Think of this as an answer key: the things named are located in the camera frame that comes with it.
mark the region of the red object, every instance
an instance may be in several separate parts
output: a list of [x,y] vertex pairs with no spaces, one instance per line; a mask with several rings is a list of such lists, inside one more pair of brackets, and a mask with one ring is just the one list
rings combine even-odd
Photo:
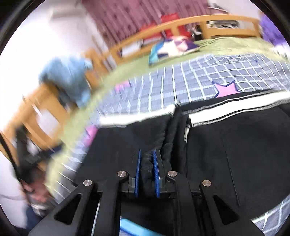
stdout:
[[[154,27],[156,25],[157,25],[156,22],[151,22],[149,25],[146,24],[146,25],[142,26],[140,31],[149,29],[149,28]],[[144,40],[145,39],[155,38],[155,37],[161,37],[162,38],[163,36],[162,36],[161,33],[156,33],[156,34],[150,35],[149,37],[144,38]]]
[[[178,13],[161,16],[162,23],[173,21],[173,20],[178,20],[178,19],[180,19]],[[186,30],[184,25],[178,26],[178,30],[179,30],[180,35],[191,38],[191,33]],[[171,30],[165,30],[165,34],[166,34],[166,37],[173,36],[173,33],[171,32]]]

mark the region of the blue gripper pad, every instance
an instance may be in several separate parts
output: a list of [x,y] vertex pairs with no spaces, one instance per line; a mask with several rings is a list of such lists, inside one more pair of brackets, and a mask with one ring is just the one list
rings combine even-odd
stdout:
[[160,197],[160,188],[159,188],[159,170],[157,164],[156,151],[153,151],[153,167],[154,167],[154,180],[155,180],[155,192],[156,197]]
[[138,191],[139,191],[140,166],[141,166],[141,150],[139,150],[137,169],[136,169],[135,190],[134,190],[135,197],[138,197]]

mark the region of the pillow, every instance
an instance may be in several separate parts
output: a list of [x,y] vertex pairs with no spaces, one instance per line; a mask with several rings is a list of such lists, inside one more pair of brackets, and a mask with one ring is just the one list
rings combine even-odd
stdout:
[[167,58],[178,57],[198,50],[200,46],[194,44],[185,36],[172,36],[155,44],[149,56],[149,65],[153,65]]

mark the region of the wooden bed frame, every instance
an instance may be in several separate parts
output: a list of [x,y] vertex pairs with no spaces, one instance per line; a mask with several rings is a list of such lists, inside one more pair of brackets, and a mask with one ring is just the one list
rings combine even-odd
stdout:
[[[207,22],[208,21],[216,21],[216,20],[236,20],[236,21],[244,21],[250,22],[253,24],[253,29],[226,29],[226,28],[208,28]],[[260,37],[259,32],[259,19],[250,18],[245,16],[239,15],[203,15],[203,16],[193,16],[188,18],[182,18],[174,21],[169,21],[157,26],[153,26],[149,29],[141,31],[132,35],[131,37],[121,41],[120,43],[116,44],[115,46],[111,47],[107,52],[103,53],[102,55],[98,55],[95,50],[89,50],[85,53],[85,56],[90,58],[93,61],[94,68],[99,71],[99,74],[105,75],[108,73],[107,68],[104,65],[104,61],[110,56],[115,60],[117,65],[122,63],[129,62],[137,57],[143,56],[145,54],[150,53],[152,46],[155,43],[146,45],[142,47],[138,52],[133,53],[127,57],[122,58],[121,50],[122,48],[139,41],[143,38],[147,38],[153,34],[163,32],[164,30],[170,29],[174,36],[180,35],[178,30],[178,26],[191,24],[191,23],[199,23],[202,31],[203,39],[210,39],[212,36],[234,36],[234,37]]]
[[[246,21],[253,24],[253,29],[224,29],[224,28],[208,28],[208,21],[216,20],[236,20]],[[259,33],[259,20],[237,15],[203,15],[194,16],[183,19],[178,19],[170,22],[166,22],[142,32],[136,33],[131,37],[123,40],[117,45],[111,47],[107,52],[99,55],[95,50],[90,49],[84,53],[84,57],[89,58],[93,62],[94,69],[86,73],[87,80],[94,90],[100,84],[100,78],[109,73],[104,61],[110,56],[113,57],[117,65],[131,61],[137,57],[148,54],[151,51],[154,43],[142,47],[138,52],[135,52],[128,57],[121,58],[120,51],[123,47],[134,43],[143,38],[149,37],[153,34],[163,32],[170,29],[174,36],[180,35],[178,26],[199,23],[204,39],[209,39],[212,36],[236,36],[236,37],[260,37]],[[57,99],[58,92],[53,85],[40,85],[26,100],[23,101],[19,107],[18,113],[12,118],[5,130],[3,131],[4,139],[6,140],[14,160],[18,163],[17,152],[11,141],[15,137],[15,128],[24,124],[29,131],[29,138],[36,143],[42,149],[48,149],[53,147],[59,141],[59,134],[62,132],[65,122],[69,119],[70,114],[60,105]],[[60,127],[55,132],[53,138],[48,137],[36,123],[36,112],[33,106],[38,109],[45,108],[49,110],[54,117],[59,121]],[[2,146],[0,145],[0,151],[6,155]]]

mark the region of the blue towel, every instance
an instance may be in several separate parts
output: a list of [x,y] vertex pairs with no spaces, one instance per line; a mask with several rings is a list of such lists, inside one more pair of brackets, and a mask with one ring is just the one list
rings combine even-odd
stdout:
[[44,67],[39,82],[55,84],[61,90],[59,98],[62,102],[76,102],[81,108],[90,100],[90,86],[85,72],[92,68],[88,59],[55,58]]

